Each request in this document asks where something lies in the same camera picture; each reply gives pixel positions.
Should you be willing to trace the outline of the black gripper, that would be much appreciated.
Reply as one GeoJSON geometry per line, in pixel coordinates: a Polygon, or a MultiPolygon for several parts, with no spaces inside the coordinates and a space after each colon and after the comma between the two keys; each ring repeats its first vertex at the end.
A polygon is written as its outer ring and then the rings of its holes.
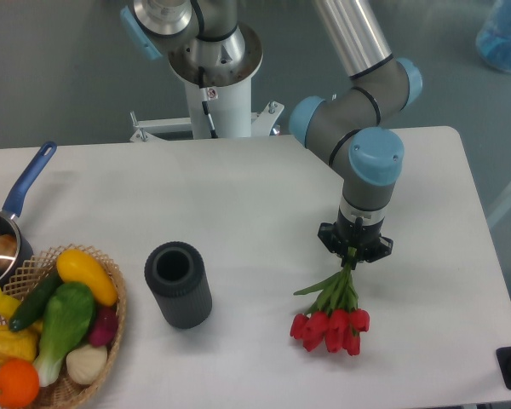
{"type": "Polygon", "coordinates": [[[381,236],[383,220],[366,225],[361,222],[350,222],[342,213],[338,213],[336,223],[322,222],[319,225],[318,238],[328,252],[341,259],[344,267],[349,258],[349,248],[355,247],[356,255],[353,269],[360,263],[377,262],[390,256],[393,251],[393,240],[381,236]]]}

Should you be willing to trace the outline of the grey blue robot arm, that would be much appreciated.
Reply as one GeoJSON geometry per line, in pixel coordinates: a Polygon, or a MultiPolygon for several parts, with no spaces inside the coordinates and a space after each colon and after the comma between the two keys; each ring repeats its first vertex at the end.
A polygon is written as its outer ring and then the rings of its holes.
{"type": "MultiPolygon", "coordinates": [[[[374,262],[392,252],[381,228],[404,158],[402,141],[381,121],[420,95],[422,75],[410,60],[393,56],[366,1],[314,7],[352,86],[332,101],[304,99],[289,128],[343,181],[336,221],[319,227],[320,240],[343,264],[374,262]]],[[[262,46],[238,19],[234,1],[129,1],[120,19],[143,54],[166,57],[184,83],[195,138],[255,134],[250,81],[262,46]]]]}

